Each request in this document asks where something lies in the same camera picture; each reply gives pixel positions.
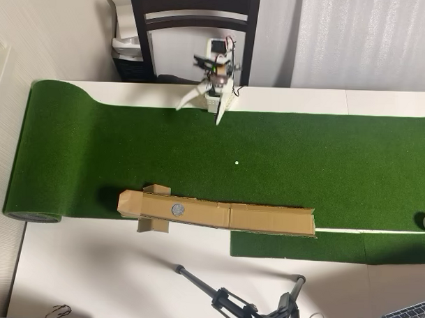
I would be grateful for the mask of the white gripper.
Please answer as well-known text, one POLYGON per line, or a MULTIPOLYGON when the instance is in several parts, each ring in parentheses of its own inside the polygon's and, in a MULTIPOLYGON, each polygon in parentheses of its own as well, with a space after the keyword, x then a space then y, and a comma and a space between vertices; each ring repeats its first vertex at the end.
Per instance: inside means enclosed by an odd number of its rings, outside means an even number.
POLYGON ((218 111, 215 124, 219 124, 232 96, 234 75, 207 73, 204 82, 200 82, 194 89, 188 92, 176 106, 180 110, 186 103, 201 95, 219 96, 218 111))

